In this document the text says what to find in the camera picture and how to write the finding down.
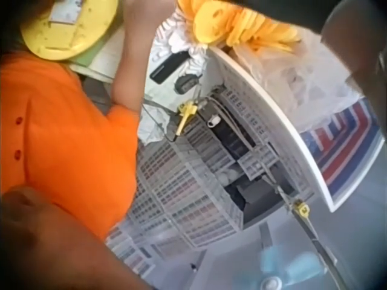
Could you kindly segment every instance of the button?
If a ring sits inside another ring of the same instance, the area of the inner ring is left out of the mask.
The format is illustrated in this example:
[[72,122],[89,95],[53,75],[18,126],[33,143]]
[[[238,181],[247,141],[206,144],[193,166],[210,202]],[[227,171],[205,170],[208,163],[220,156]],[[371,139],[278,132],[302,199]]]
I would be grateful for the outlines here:
[[20,160],[20,158],[22,156],[22,151],[21,150],[16,150],[14,156],[15,156],[16,160]]
[[23,122],[23,118],[22,117],[18,117],[16,119],[16,125],[20,125],[22,122]]

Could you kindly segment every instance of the yellow clip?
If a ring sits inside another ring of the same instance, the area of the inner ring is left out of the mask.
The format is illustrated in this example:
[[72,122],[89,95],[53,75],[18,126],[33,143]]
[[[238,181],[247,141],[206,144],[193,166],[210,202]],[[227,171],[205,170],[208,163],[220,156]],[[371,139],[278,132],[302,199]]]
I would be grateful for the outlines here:
[[300,216],[303,218],[308,218],[310,213],[309,205],[307,205],[304,201],[298,199],[294,202],[295,210],[298,212]]
[[181,132],[184,129],[184,126],[186,125],[188,118],[191,115],[195,115],[198,111],[198,106],[193,103],[193,101],[187,101],[186,103],[183,103],[179,106],[180,116],[182,116],[179,127],[176,131],[176,136],[180,136]]

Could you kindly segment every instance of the fan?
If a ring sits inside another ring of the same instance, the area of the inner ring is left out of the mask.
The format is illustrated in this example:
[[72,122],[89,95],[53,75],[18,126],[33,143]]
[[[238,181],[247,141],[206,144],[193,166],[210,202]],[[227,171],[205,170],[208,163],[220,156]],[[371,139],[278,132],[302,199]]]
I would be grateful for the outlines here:
[[303,252],[288,265],[281,265],[279,253],[275,246],[264,249],[261,273],[239,276],[235,290],[282,290],[324,274],[324,267],[314,252]]

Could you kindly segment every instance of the white plastic bag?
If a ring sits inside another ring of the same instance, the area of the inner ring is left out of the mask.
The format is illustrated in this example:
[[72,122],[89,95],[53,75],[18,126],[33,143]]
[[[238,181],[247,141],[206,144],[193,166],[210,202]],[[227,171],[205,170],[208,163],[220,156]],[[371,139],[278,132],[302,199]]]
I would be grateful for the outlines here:
[[362,94],[346,83],[350,72],[320,36],[299,31],[302,42],[294,54],[263,48],[257,55],[243,44],[234,51],[301,133],[327,125],[333,114],[355,104]]

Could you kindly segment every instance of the striped fabric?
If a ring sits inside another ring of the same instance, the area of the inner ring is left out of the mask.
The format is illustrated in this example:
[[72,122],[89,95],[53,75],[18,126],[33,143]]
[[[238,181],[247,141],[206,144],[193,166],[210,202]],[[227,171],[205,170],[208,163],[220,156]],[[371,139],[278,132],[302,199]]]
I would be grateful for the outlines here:
[[361,170],[370,147],[380,138],[376,118],[366,100],[336,114],[323,128],[301,137],[313,155],[331,196],[341,192]]

